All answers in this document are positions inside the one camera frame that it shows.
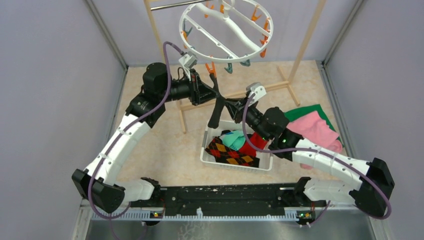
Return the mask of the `white perforated plastic basket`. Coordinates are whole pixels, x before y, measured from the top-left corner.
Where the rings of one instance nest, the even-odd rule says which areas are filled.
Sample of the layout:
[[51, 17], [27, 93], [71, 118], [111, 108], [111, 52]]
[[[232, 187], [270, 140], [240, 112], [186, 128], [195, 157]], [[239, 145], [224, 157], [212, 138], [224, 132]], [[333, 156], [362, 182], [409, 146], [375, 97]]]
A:
[[269, 172], [273, 167], [273, 155], [253, 153], [242, 136], [242, 124], [220, 120], [218, 128], [206, 127], [200, 153], [200, 161], [209, 167], [240, 170], [253, 173]]

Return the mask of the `black argyle sock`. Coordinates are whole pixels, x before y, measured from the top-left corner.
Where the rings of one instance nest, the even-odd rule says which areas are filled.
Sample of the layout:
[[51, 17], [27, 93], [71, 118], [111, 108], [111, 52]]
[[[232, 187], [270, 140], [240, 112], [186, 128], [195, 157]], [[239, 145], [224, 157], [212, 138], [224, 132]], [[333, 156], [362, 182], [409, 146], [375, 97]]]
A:
[[218, 136], [206, 146], [205, 152], [213, 156], [217, 163], [252, 168], [259, 168], [260, 165], [256, 150], [247, 143], [240, 150], [232, 150], [225, 146]]

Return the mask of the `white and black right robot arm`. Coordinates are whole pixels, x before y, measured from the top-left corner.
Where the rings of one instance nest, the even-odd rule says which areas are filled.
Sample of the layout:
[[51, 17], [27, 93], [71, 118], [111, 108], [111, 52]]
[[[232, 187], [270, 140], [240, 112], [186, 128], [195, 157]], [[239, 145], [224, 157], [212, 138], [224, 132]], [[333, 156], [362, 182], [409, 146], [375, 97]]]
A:
[[301, 177], [293, 192], [299, 206], [311, 201], [335, 201], [356, 206], [369, 216], [384, 220], [392, 213], [390, 197], [395, 181], [387, 163], [375, 157], [371, 161], [339, 154], [288, 129], [289, 120], [279, 107], [265, 113], [257, 109], [252, 98], [221, 100], [235, 123], [242, 130], [250, 127], [270, 144], [265, 153], [294, 163], [305, 164], [336, 178], [319, 180]]

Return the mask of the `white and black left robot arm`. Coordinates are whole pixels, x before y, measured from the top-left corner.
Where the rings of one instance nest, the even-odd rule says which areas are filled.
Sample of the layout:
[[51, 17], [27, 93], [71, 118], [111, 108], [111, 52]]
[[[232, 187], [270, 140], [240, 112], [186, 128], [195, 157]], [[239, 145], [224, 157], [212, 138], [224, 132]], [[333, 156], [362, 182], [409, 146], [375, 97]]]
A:
[[118, 183], [117, 177], [135, 146], [165, 112], [166, 102], [188, 99], [198, 106], [220, 96], [215, 66], [206, 68], [213, 86], [204, 83], [191, 67], [184, 68], [177, 79], [162, 62], [146, 67], [141, 91], [130, 101], [112, 137], [85, 169], [76, 169], [71, 177], [79, 194], [100, 217], [112, 219], [111, 214], [124, 203], [143, 201], [154, 207], [160, 202], [160, 187], [153, 179]]

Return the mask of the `white round sock hanger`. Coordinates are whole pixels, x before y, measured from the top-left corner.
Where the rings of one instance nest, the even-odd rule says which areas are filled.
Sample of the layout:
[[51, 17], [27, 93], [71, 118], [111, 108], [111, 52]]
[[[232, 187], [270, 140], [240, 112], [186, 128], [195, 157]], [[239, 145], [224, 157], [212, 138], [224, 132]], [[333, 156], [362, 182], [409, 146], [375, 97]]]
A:
[[183, 47], [196, 57], [249, 67], [252, 59], [266, 56], [275, 24], [255, 0], [206, 0], [182, 12], [178, 31]]

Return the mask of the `teal patterned sock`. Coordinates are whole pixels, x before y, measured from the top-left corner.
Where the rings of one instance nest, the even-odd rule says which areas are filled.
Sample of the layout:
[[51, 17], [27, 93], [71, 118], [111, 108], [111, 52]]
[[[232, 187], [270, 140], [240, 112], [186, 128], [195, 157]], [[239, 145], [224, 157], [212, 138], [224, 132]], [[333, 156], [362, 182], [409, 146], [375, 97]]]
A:
[[230, 131], [221, 135], [219, 138], [226, 147], [235, 151], [240, 150], [246, 142], [246, 137], [242, 130]]

